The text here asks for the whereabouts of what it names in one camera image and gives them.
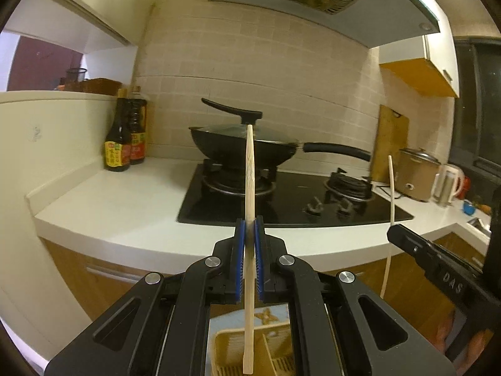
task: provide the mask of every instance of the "soy sauce bottle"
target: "soy sauce bottle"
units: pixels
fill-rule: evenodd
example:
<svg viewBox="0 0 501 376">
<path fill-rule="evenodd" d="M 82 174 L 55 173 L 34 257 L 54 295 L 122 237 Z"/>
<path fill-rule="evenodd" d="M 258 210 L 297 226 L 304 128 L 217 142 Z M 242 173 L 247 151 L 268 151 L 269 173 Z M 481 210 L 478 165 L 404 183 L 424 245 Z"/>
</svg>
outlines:
<svg viewBox="0 0 501 376">
<path fill-rule="evenodd" d="M 144 162 L 146 146 L 146 100 L 129 99 L 129 130 L 132 135 L 130 163 L 141 164 Z"/>
<path fill-rule="evenodd" d="M 132 136 L 129 130 L 128 116 L 130 103 L 127 89 L 119 89 L 115 119 L 104 143 L 104 166 L 109 171 L 125 171 L 130 167 Z"/>
</svg>

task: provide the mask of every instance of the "bottle cap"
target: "bottle cap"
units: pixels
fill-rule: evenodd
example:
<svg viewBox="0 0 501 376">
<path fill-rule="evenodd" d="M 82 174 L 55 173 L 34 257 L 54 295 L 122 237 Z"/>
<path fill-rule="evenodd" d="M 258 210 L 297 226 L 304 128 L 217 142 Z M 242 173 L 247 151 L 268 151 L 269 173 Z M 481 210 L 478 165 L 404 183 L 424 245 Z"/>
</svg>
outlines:
<svg viewBox="0 0 501 376">
<path fill-rule="evenodd" d="M 117 96 L 120 97 L 121 99 L 123 99 L 124 97 L 127 97 L 127 88 L 122 87 L 121 89 L 119 89 Z"/>
</svg>

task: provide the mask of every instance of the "rice cooker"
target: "rice cooker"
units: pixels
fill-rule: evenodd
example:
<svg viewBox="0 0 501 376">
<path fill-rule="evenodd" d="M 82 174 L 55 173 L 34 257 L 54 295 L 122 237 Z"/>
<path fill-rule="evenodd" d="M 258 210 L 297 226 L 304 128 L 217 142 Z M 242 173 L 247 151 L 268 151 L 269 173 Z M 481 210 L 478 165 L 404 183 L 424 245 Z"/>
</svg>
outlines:
<svg viewBox="0 0 501 376">
<path fill-rule="evenodd" d="M 395 174 L 395 190 L 416 201 L 428 202 L 440 162 L 422 148 L 402 148 Z"/>
</svg>

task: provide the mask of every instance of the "wooden chopstick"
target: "wooden chopstick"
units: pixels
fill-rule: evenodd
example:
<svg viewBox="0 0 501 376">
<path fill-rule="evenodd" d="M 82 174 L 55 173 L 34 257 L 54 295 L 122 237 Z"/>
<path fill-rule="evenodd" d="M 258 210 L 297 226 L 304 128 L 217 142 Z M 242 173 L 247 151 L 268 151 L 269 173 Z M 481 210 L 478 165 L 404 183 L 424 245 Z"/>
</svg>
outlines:
<svg viewBox="0 0 501 376">
<path fill-rule="evenodd" d="M 255 219 L 255 165 L 254 134 L 252 125 L 247 125 L 247 147 L 245 151 L 245 328 L 244 328 L 244 374 L 254 372 L 254 279 L 256 277 L 256 256 L 254 255 Z"/>
</svg>

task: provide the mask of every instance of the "blue container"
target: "blue container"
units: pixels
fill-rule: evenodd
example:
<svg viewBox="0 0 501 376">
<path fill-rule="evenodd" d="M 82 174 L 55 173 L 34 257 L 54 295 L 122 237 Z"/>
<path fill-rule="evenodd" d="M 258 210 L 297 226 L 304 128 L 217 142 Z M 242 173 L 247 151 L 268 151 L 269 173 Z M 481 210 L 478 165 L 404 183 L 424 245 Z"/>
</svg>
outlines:
<svg viewBox="0 0 501 376">
<path fill-rule="evenodd" d="M 463 212 L 464 213 L 472 216 L 475 213 L 475 210 L 476 210 L 476 208 L 473 206 L 473 204 L 470 201 L 463 202 Z"/>
</svg>

